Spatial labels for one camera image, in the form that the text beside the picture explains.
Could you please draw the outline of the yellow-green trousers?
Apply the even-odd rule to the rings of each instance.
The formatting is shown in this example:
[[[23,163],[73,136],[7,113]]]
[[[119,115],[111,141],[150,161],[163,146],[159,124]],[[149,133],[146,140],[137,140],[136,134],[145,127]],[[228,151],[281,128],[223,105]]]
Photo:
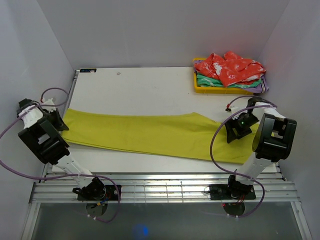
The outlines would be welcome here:
[[[82,146],[151,155],[244,164],[252,154],[252,133],[227,143],[219,122],[199,113],[162,116],[124,116],[82,112],[69,108],[62,132],[66,142]]]

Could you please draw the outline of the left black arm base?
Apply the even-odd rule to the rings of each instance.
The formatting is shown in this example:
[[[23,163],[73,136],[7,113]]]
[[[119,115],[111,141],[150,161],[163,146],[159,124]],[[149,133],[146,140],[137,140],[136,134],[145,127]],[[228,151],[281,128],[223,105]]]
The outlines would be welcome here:
[[[117,188],[114,185],[107,184],[105,185],[105,191],[103,198],[94,198],[94,197],[89,197],[85,198],[83,196],[80,196],[79,194],[77,195],[76,199],[78,201],[118,201],[118,197],[121,197],[121,192],[122,192],[122,186],[120,184],[116,185]]]

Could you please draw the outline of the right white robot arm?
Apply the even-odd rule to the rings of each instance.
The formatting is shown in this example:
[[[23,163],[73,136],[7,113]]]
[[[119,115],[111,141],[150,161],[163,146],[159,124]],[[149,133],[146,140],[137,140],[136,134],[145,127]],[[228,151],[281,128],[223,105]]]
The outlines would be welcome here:
[[[252,133],[259,124],[252,141],[252,155],[228,178],[226,194],[232,198],[245,197],[254,191],[254,179],[268,166],[290,155],[297,121],[281,115],[269,101],[253,96],[247,101],[248,110],[225,123],[227,143]]]

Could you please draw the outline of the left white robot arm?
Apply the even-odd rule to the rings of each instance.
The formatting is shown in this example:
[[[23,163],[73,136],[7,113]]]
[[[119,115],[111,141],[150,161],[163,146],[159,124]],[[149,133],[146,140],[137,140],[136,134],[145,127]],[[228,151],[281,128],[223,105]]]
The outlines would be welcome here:
[[[24,124],[18,133],[19,138],[42,163],[50,163],[72,175],[78,185],[72,191],[79,199],[103,200],[107,193],[105,185],[72,157],[69,145],[62,138],[61,132],[69,128],[53,106],[53,100],[49,99],[44,104],[39,106],[38,102],[27,98],[19,102],[17,116]]]

